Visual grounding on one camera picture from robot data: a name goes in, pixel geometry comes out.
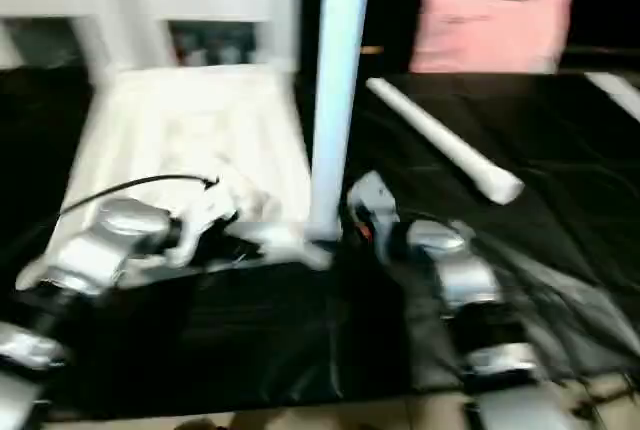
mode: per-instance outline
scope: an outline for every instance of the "table surface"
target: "table surface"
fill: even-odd
[[[44,251],[53,225],[28,244],[11,242],[62,205],[93,88],[86,70],[20,68],[0,72],[0,291]]]
[[[552,377],[635,366],[624,331],[640,322],[640,123],[581,76],[390,81],[526,189],[510,205],[490,204],[365,90],[345,188],[377,170],[404,216],[470,225]],[[308,136],[310,107],[300,112]],[[96,328],[61,411],[181,415],[458,386],[427,270],[382,268],[366,252],[339,251],[327,272],[288,264],[120,292]]]

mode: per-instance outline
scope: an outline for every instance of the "floor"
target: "floor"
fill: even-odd
[[[604,377],[594,381],[592,392],[605,394],[621,388],[622,378]],[[561,405],[570,405],[581,387],[568,384],[565,389],[554,387]],[[460,412],[464,397],[446,394],[431,397],[408,397],[404,399],[369,402],[362,404],[340,404],[284,410],[214,414],[210,418],[220,426],[233,430],[463,430],[465,422]],[[631,430],[637,428],[640,419],[640,400],[629,398],[600,407],[600,415],[608,430]],[[46,430],[173,430],[184,421],[195,418],[173,417],[135,421],[104,423],[55,424]],[[576,420],[576,429],[589,426]]]

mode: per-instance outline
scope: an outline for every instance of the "white cabinet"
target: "white cabinet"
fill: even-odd
[[[3,21],[60,17],[70,19],[96,81],[126,68],[244,62],[247,52],[293,70],[298,1],[0,0],[0,68],[29,63]]]

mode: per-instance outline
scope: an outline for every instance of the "light blue pole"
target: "light blue pole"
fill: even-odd
[[[310,228],[334,234],[367,0],[322,0]]]

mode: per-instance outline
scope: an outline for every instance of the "pink cushion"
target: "pink cushion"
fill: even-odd
[[[410,70],[555,71],[571,0],[422,0]]]

